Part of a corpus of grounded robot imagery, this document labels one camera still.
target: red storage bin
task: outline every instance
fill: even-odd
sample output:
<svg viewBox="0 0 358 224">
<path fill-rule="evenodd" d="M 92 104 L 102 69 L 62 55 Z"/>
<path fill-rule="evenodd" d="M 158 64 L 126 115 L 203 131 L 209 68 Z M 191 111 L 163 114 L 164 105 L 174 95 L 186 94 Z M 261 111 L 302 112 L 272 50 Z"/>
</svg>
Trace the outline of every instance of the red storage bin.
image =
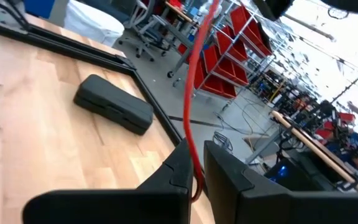
<svg viewBox="0 0 358 224">
<path fill-rule="evenodd" d="M 323 124 L 323 128 L 324 128 L 325 130 L 332 131 L 332 130 L 334 129 L 334 126 L 333 126 L 333 123 L 332 123 L 332 122 L 326 121 L 326 122 L 324 122 L 324 124 Z"/>
<path fill-rule="evenodd" d="M 338 113 L 338 114 L 342 122 L 352 123 L 356 119 L 356 116 L 354 116 L 351 113 Z"/>
<path fill-rule="evenodd" d="M 186 47 L 184 44 L 180 44 L 180 45 L 179 45 L 178 51 L 179 51 L 180 54 L 183 55 L 183 54 L 186 52 L 186 50 L 187 50 L 187 47 Z M 190 55 L 191 55 L 191 54 L 189 54 L 189 56 L 187 56 L 187 58 L 186 58 L 186 63 L 187 63 L 187 64 L 189 64 Z"/>
<path fill-rule="evenodd" d="M 333 132 L 329 130 L 319 129 L 316 130 L 316 134 L 320 135 L 323 139 L 327 139 Z"/>
<path fill-rule="evenodd" d="M 236 78 L 232 79 L 232 81 L 242 86 L 248 85 L 249 82 L 246 71 L 242 67 L 238 66 L 236 63 L 233 63 L 233 68 Z"/>
<path fill-rule="evenodd" d="M 240 6 L 237 9 L 233 10 L 230 13 L 230 17 L 233 23 L 234 35 L 240 33 L 242 27 L 246 24 L 246 22 L 250 19 L 250 14 L 248 10 L 244 6 Z M 260 30 L 258 28 L 258 24 L 255 20 L 249 22 L 248 26 L 243 31 L 243 34 L 247 36 L 249 40 L 241 37 L 241 40 L 246 44 L 248 48 L 250 48 L 255 54 L 257 54 L 260 58 L 264 58 L 265 56 L 271 55 L 271 51 L 268 47 L 264 45 L 262 42 L 262 38 L 260 36 Z M 262 55 L 252 44 L 251 42 L 264 54 Z"/>
<path fill-rule="evenodd" d="M 212 45 L 210 48 L 204 50 L 204 61 L 206 66 L 207 73 L 212 71 L 212 68 L 218 62 L 218 59 L 221 58 L 219 49 L 216 45 Z M 214 72 L 232 80 L 236 77 L 234 74 L 233 63 L 227 58 L 222 58 L 219 65 L 215 68 Z"/>
<path fill-rule="evenodd" d="M 203 60 L 200 58 L 196 67 L 196 74 L 194 79 L 194 87 L 198 89 L 206 78 L 207 72 L 204 67 Z M 204 82 L 204 85 L 201 87 L 202 90 L 208 91 L 210 93 L 215 93 L 217 95 L 222 95 L 223 86 L 220 78 L 210 75 L 208 79 Z"/>
<path fill-rule="evenodd" d="M 222 31 L 229 37 L 231 37 L 231 39 L 234 39 L 236 37 L 234 35 L 234 31 L 228 26 L 224 27 Z M 222 32 L 220 31 L 217 31 L 216 37 L 218 39 L 219 53 L 222 55 L 231 45 L 231 40 L 226 35 L 222 34 Z M 247 60 L 246 48 L 244 47 L 244 43 L 240 40 L 237 40 L 233 44 L 228 53 L 240 62 Z"/>
<path fill-rule="evenodd" d="M 221 96 L 229 98 L 229 99 L 233 99 L 236 97 L 236 89 L 234 88 L 234 85 L 225 82 L 222 79 L 219 79 L 222 82 L 222 87 L 223 87 L 223 92 L 221 94 Z"/>
<path fill-rule="evenodd" d="M 202 59 L 199 59 L 197 63 L 195 80 L 194 80 L 195 88 L 200 87 L 201 83 L 206 78 L 207 74 L 208 73 L 205 70 L 205 65 Z M 226 98 L 236 97 L 236 89 L 234 88 L 234 86 L 214 75 L 210 75 L 208 77 L 208 79 L 204 82 L 204 85 L 201 87 L 201 89 Z"/>
</svg>

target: blue light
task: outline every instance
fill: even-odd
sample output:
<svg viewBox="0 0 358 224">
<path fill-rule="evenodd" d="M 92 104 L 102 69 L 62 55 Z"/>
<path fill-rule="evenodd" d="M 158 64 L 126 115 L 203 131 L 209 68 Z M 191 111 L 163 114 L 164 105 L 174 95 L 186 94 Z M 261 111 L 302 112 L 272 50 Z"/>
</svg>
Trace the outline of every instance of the blue light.
<svg viewBox="0 0 358 224">
<path fill-rule="evenodd" d="M 278 172 L 278 175 L 279 175 L 280 177 L 284 177 L 284 176 L 287 175 L 287 173 L 288 173 L 287 167 L 286 167 L 286 166 L 282 166 L 282 167 L 280 168 L 279 172 Z"/>
</svg>

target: workbench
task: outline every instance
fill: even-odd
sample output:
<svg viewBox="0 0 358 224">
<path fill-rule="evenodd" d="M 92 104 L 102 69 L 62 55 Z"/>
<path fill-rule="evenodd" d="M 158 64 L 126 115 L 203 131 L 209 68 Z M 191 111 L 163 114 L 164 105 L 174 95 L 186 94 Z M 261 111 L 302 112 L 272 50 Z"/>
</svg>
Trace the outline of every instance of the workbench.
<svg viewBox="0 0 358 224">
<path fill-rule="evenodd" d="M 290 128 L 291 124 L 289 121 L 290 118 L 284 117 L 277 111 L 273 111 L 271 115 L 284 127 Z M 348 166 L 343 163 L 337 156 L 335 156 L 331 151 L 329 151 L 324 145 L 319 141 L 312 138 L 309 134 L 304 132 L 302 129 L 293 127 L 290 132 L 294 137 L 298 138 L 301 142 L 305 144 L 305 147 L 313 151 L 318 157 L 320 157 L 330 168 L 337 172 L 345 181 L 348 183 L 354 183 L 355 178 L 352 176 L 354 171 L 348 168 Z M 271 144 L 277 138 L 280 137 L 280 133 L 275 134 L 274 138 L 271 138 L 270 142 L 267 142 L 266 145 Z M 265 150 L 265 145 L 260 146 L 250 157 L 246 159 L 246 164 L 250 164 L 254 159 L 256 159 L 261 152 Z"/>
<path fill-rule="evenodd" d="M 41 19 L 27 19 L 124 56 Z M 25 203 L 50 190 L 136 188 L 173 151 L 155 116 L 138 136 L 75 105 L 78 85 L 90 74 L 144 99 L 128 75 L 0 35 L 0 223 L 21 223 Z M 191 223 L 214 223 L 205 194 L 192 206 Z"/>
<path fill-rule="evenodd" d="M 181 9 L 171 5 L 168 1 L 165 1 L 165 6 L 166 6 L 166 8 L 162 12 L 161 17 L 165 18 L 167 16 L 169 10 L 172 10 L 173 12 L 175 12 L 175 14 L 177 14 L 178 16 L 183 18 L 186 22 L 189 22 L 191 24 L 193 23 L 193 20 L 190 17 L 188 17 L 185 13 L 183 13 Z"/>
</svg>

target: cable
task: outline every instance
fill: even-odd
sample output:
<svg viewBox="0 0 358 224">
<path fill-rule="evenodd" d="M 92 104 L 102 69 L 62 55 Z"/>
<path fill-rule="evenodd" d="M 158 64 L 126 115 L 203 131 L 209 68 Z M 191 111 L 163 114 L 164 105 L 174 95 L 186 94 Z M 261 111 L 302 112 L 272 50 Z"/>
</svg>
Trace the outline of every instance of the cable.
<svg viewBox="0 0 358 224">
<path fill-rule="evenodd" d="M 221 123 L 225 123 L 226 125 L 228 125 L 231 129 L 233 129 L 234 131 L 237 131 L 240 134 L 246 134 L 246 135 L 250 135 L 252 133 L 246 133 L 246 132 L 242 132 L 240 130 L 238 130 L 237 128 L 231 126 L 228 122 L 226 122 L 222 116 L 220 114 L 218 114 L 217 112 L 214 112 L 214 114 L 216 115 L 216 117 L 221 121 Z"/>
<path fill-rule="evenodd" d="M 244 97 L 243 95 L 240 95 L 243 99 L 245 99 L 246 101 L 248 101 L 248 102 L 251 102 L 253 105 L 258 105 L 258 106 L 261 106 L 261 107 L 265 107 L 266 105 L 262 105 L 262 104 L 260 104 L 260 103 L 258 103 L 258 102 L 256 102 L 256 101 L 254 101 L 254 100 L 251 100 L 251 99 L 248 99 L 248 98 L 246 98 L 246 97 Z"/>
<path fill-rule="evenodd" d="M 249 114 L 246 112 L 246 108 L 247 108 L 247 106 L 252 105 L 252 104 L 249 103 L 241 109 L 240 105 L 238 105 L 235 101 L 233 101 L 233 103 L 236 106 L 238 106 L 238 108 L 240 108 L 240 110 L 242 110 L 242 113 L 241 113 L 242 119 L 244 119 L 244 121 L 248 124 L 248 127 L 251 130 L 251 133 L 249 135 L 252 135 L 254 133 L 254 129 L 252 128 L 251 124 L 247 121 L 246 117 L 244 116 L 244 113 L 245 113 L 248 117 L 250 117 Z"/>
<path fill-rule="evenodd" d="M 0 9 L 6 11 L 9 15 L 11 15 L 16 20 L 16 22 L 22 26 L 23 29 L 28 30 L 29 23 L 27 22 L 25 17 L 23 17 L 23 15 L 17 10 L 17 8 L 12 2 L 8 1 L 8 3 L 13 8 L 14 12 L 3 4 L 0 4 Z"/>
<path fill-rule="evenodd" d="M 272 128 L 275 125 L 276 125 L 275 123 L 270 125 L 270 127 L 268 127 L 268 129 L 266 129 L 266 131 L 258 138 L 258 140 L 256 140 L 256 142 L 254 143 L 254 146 L 256 146 L 256 144 L 262 139 L 262 137 L 267 135 L 267 132 L 270 130 L 270 128 Z"/>
<path fill-rule="evenodd" d="M 191 198 L 191 202 L 195 202 L 200 197 L 203 190 L 203 172 L 201 169 L 200 159 L 198 157 L 196 144 L 191 133 L 190 128 L 190 111 L 191 111 L 191 97 L 193 95 L 194 79 L 196 73 L 196 66 L 198 59 L 200 57 L 201 49 L 204 45 L 204 40 L 211 23 L 211 20 L 214 16 L 216 9 L 218 8 L 219 0 L 214 0 L 211 7 L 209 8 L 208 15 L 205 16 L 204 21 L 198 31 L 197 37 L 195 39 L 195 44 L 193 46 L 193 53 L 190 55 L 189 62 L 189 72 L 187 74 L 187 79 L 185 83 L 185 96 L 184 96 L 184 107 L 183 107 L 183 129 L 185 130 L 185 136 L 189 144 L 189 150 L 191 155 L 191 160 L 193 161 L 195 169 L 195 177 L 197 181 L 197 188 L 194 196 Z"/>
<path fill-rule="evenodd" d="M 219 133 L 219 131 L 214 132 L 212 141 L 214 141 L 216 144 L 220 145 L 222 147 L 222 149 L 228 150 L 232 154 L 233 145 L 231 144 L 229 138 L 226 137 L 225 135 Z"/>
</svg>

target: black cable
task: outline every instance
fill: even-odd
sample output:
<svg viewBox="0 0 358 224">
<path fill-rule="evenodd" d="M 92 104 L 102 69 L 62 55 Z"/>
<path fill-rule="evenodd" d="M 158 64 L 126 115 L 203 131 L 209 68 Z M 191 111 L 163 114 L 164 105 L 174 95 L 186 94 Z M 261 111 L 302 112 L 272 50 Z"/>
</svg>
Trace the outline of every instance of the black cable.
<svg viewBox="0 0 358 224">
<path fill-rule="evenodd" d="M 254 100 L 248 99 L 248 98 L 244 97 L 243 95 L 240 95 L 240 97 L 243 98 L 243 99 L 245 99 L 245 100 L 248 101 L 248 102 L 251 102 L 253 105 L 258 105 L 258 106 L 261 106 L 261 107 L 265 107 L 265 106 L 266 106 L 266 105 L 262 105 L 262 104 L 260 104 L 260 103 L 258 103 L 258 102 L 256 102 L 256 101 L 254 101 Z"/>
<path fill-rule="evenodd" d="M 19 23 L 23 29 L 28 30 L 29 29 L 29 23 L 27 20 L 23 17 L 23 15 L 16 9 L 14 5 L 11 5 L 12 8 L 16 13 L 14 13 L 11 9 L 9 9 L 7 6 L 4 6 L 3 4 L 0 4 L 0 9 L 6 11 L 9 15 L 11 15 L 17 23 Z"/>
<path fill-rule="evenodd" d="M 245 111 L 247 106 L 249 106 L 250 104 L 247 104 L 243 108 L 241 108 L 240 105 L 238 105 L 235 101 L 233 101 L 233 103 L 237 105 L 237 107 L 240 108 L 240 110 L 242 111 L 241 113 L 242 119 L 244 119 L 244 121 L 248 124 L 249 129 L 251 130 L 251 133 L 249 135 L 253 135 L 254 129 L 252 128 L 251 124 L 247 121 L 246 117 L 244 116 L 244 114 L 246 114 L 248 117 L 250 117 L 249 114 Z"/>
<path fill-rule="evenodd" d="M 263 136 L 267 136 L 267 131 L 269 131 L 270 128 L 272 128 L 273 126 L 275 126 L 275 124 L 270 125 L 270 127 L 268 127 L 268 129 L 266 129 L 266 131 L 258 138 L 258 140 L 256 140 L 256 142 L 254 143 L 254 146 L 256 146 L 256 144 L 262 139 Z"/>
<path fill-rule="evenodd" d="M 218 114 L 218 113 L 216 113 L 216 112 L 214 112 L 214 114 L 216 115 L 216 117 L 217 117 L 221 122 L 223 122 L 223 123 L 225 123 L 226 125 L 228 125 L 228 126 L 229 126 L 231 129 L 233 129 L 234 131 L 237 131 L 237 132 L 240 133 L 240 134 L 246 134 L 246 135 L 250 135 L 250 134 L 251 134 L 251 133 L 242 132 L 242 131 L 238 130 L 237 128 L 231 126 L 229 123 L 227 123 L 227 122 L 222 118 L 222 116 L 221 116 L 220 114 Z"/>
<path fill-rule="evenodd" d="M 224 150 L 228 150 L 231 153 L 233 152 L 233 145 L 231 144 L 229 138 L 219 133 L 218 131 L 214 132 L 212 141 L 221 146 Z"/>
<path fill-rule="evenodd" d="M 290 134 L 287 137 L 282 138 L 282 133 L 280 133 L 280 142 L 278 144 L 278 148 L 280 149 L 280 151 L 289 151 L 289 150 L 295 149 L 293 146 L 283 147 L 283 144 L 288 142 L 288 140 L 290 140 L 291 138 L 292 138 L 292 136 Z"/>
</svg>

